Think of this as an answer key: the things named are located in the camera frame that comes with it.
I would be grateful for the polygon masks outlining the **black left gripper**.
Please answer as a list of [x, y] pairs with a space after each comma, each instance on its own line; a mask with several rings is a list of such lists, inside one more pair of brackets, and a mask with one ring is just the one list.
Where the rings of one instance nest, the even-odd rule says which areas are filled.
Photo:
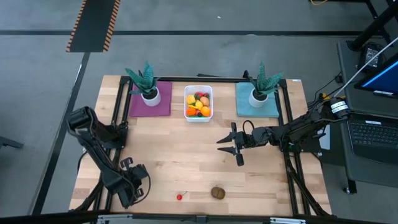
[[142, 180], [147, 178], [149, 175], [144, 164], [138, 164], [134, 167], [131, 167], [131, 164], [133, 164], [133, 159], [131, 157], [127, 157], [120, 161], [121, 168], [126, 169], [127, 172], [126, 186], [128, 188], [135, 189], [135, 198], [140, 198], [144, 195], [143, 189], [140, 188]]

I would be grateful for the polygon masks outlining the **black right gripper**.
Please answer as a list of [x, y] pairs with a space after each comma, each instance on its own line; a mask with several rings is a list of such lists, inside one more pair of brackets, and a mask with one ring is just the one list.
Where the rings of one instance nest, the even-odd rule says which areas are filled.
[[247, 134], [245, 131], [237, 132], [236, 123], [231, 123], [231, 130], [231, 133], [217, 143], [234, 141], [235, 147], [219, 147], [218, 150], [234, 155], [238, 166], [244, 165], [242, 149], [265, 146], [268, 142], [268, 128], [265, 127], [254, 128], [251, 134]]

